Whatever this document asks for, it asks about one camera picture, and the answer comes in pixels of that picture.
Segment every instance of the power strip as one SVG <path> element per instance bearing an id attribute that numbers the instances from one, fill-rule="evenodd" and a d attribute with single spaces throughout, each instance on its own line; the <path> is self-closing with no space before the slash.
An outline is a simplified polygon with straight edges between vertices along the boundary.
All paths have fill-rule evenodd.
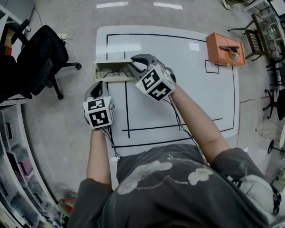
<path id="1" fill-rule="evenodd" d="M 62 40 L 65 40 L 67 38 L 67 34 L 57 34 L 57 35 Z"/>

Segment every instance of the shoe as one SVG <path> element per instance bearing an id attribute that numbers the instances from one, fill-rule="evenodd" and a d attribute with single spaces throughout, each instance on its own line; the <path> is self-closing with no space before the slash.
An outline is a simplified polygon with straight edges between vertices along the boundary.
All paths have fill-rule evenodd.
<path id="1" fill-rule="evenodd" d="M 229 10 L 230 9 L 230 5 L 227 4 L 226 0 L 222 0 L 222 2 L 224 4 L 225 9 Z"/>

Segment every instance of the black office chair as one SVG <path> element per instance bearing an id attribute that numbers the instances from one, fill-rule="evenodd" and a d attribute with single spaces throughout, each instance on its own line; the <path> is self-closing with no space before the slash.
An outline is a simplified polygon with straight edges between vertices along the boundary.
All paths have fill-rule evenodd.
<path id="1" fill-rule="evenodd" d="M 53 69 L 51 60 L 39 62 L 39 67 L 31 69 L 16 63 L 12 56 L 0 56 L 0 103 L 14 95 L 31 99 L 30 92 L 47 84 L 47 76 Z"/>
<path id="2" fill-rule="evenodd" d="M 281 67 L 272 68 L 267 71 L 273 72 L 274 81 L 273 81 L 273 84 L 270 84 L 270 86 L 284 86 L 285 87 L 285 63 L 282 62 Z M 277 74 L 276 74 L 277 71 L 280 71 L 280 76 L 281 76 L 280 81 L 277 79 Z"/>
<path id="3" fill-rule="evenodd" d="M 42 26 L 30 40 L 22 34 L 22 31 L 28 26 L 29 20 L 26 19 L 15 31 L 11 43 L 14 44 L 17 39 L 21 40 L 24 48 L 17 58 L 17 63 L 26 67 L 34 67 L 38 62 L 50 59 L 53 68 L 50 71 L 47 79 L 48 86 L 54 86 L 58 99 L 63 99 L 60 92 L 55 74 L 63 67 L 75 66 L 78 70 L 82 67 L 80 63 L 67 63 L 68 54 L 65 48 L 65 42 L 61 40 L 58 35 L 47 25 Z M 41 85 L 38 89 L 34 90 L 33 95 L 38 95 L 45 85 Z"/>
<path id="4" fill-rule="evenodd" d="M 271 68 L 271 69 L 275 69 L 276 64 L 279 62 L 282 62 L 285 60 L 285 50 L 282 50 L 282 52 L 280 53 L 280 58 L 279 59 L 270 59 L 270 64 L 266 66 L 266 68 Z"/>
<path id="5" fill-rule="evenodd" d="M 268 93 L 270 98 L 270 103 L 267 107 L 263 108 L 263 111 L 270 108 L 270 115 L 267 117 L 269 119 L 272 115 L 273 108 L 276 107 L 277 115 L 279 117 L 279 120 L 281 121 L 283 117 L 285 117 L 285 89 L 280 90 L 277 102 L 275 102 L 275 95 L 273 89 L 271 89 L 270 91 L 266 89 L 265 93 Z"/>

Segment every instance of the chair wheel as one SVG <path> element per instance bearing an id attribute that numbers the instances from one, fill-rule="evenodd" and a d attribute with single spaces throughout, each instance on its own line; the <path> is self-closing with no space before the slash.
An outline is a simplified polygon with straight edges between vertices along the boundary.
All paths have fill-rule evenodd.
<path id="1" fill-rule="evenodd" d="M 62 100 L 64 98 L 63 94 L 58 95 L 58 100 Z"/>
<path id="2" fill-rule="evenodd" d="M 79 65 L 76 65 L 75 67 L 77 68 L 77 70 L 80 70 L 82 68 L 82 65 L 79 64 Z"/>

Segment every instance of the orange box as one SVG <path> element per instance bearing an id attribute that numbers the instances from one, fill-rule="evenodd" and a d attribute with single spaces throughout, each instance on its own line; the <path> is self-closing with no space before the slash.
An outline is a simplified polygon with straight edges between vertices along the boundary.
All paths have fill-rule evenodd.
<path id="1" fill-rule="evenodd" d="M 209 61 L 222 64 L 231 64 L 232 66 L 245 65 L 245 54 L 243 44 L 239 41 L 221 36 L 217 33 L 212 33 L 206 37 Z M 235 60 L 231 60 L 229 53 L 220 49 L 220 46 L 238 46 L 240 55 Z"/>

